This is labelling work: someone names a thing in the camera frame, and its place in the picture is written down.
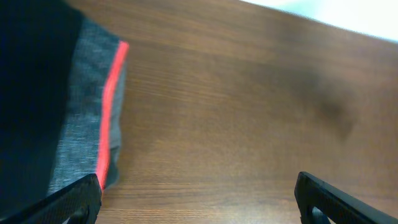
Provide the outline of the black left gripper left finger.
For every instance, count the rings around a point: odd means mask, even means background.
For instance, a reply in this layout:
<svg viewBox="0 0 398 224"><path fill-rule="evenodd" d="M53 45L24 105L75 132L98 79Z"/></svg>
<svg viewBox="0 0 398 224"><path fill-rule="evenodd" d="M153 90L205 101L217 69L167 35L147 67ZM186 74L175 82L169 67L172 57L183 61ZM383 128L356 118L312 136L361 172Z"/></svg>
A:
<svg viewBox="0 0 398 224"><path fill-rule="evenodd" d="M102 189L96 174L88 174L1 224L95 224Z"/></svg>

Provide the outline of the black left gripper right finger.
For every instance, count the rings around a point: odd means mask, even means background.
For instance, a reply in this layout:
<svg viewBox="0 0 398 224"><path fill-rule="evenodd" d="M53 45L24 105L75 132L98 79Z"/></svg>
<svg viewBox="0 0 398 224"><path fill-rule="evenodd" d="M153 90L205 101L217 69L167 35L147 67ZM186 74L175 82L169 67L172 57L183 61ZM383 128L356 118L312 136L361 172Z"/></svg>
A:
<svg viewBox="0 0 398 224"><path fill-rule="evenodd" d="M397 224L397 219L300 172L294 190L302 224Z"/></svg>

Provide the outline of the black leggings red waistband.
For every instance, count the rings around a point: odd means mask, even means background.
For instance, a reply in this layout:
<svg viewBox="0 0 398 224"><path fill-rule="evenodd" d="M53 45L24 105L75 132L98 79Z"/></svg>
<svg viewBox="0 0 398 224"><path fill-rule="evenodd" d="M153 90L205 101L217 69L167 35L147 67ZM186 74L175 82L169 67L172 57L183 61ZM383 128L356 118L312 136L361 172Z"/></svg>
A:
<svg viewBox="0 0 398 224"><path fill-rule="evenodd" d="M1 0L1 218L119 179L128 43L58 0Z"/></svg>

